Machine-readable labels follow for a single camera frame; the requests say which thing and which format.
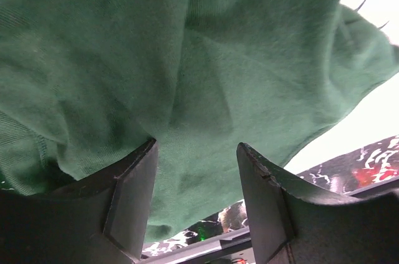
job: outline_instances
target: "green garment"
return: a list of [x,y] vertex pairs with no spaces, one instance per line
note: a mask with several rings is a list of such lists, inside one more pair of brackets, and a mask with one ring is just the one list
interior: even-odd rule
[[340,0],[0,0],[0,176],[24,195],[160,144],[146,241],[242,198],[398,72]]

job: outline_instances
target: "black plastic part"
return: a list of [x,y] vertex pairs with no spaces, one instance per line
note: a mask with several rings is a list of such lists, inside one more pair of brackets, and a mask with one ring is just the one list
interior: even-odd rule
[[47,194],[0,192],[0,262],[130,264],[139,261],[158,147]]
[[[274,165],[246,144],[239,144],[237,153],[256,263],[399,263],[397,189],[365,199],[339,195]],[[272,194],[277,188],[282,198]],[[291,226],[294,238],[287,232]],[[275,234],[278,240],[271,238]],[[282,252],[287,256],[280,257]]]

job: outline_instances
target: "green fabric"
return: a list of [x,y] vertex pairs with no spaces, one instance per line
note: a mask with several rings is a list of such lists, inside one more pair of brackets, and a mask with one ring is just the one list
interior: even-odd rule
[[0,0],[0,171],[30,195],[160,143],[146,241],[242,198],[399,69],[339,0]]

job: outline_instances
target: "white surface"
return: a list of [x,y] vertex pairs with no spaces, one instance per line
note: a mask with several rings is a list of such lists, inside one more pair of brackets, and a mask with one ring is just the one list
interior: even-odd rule
[[[358,8],[363,0],[341,0]],[[359,13],[399,45],[399,0],[367,0]],[[364,145],[399,134],[399,74],[366,96],[333,129],[311,142],[285,167],[299,173]]]

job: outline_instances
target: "green cloth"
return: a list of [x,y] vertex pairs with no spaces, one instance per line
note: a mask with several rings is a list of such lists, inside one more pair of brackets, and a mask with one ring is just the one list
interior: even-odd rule
[[0,177],[24,195],[160,144],[146,241],[242,198],[399,70],[340,0],[0,0]]

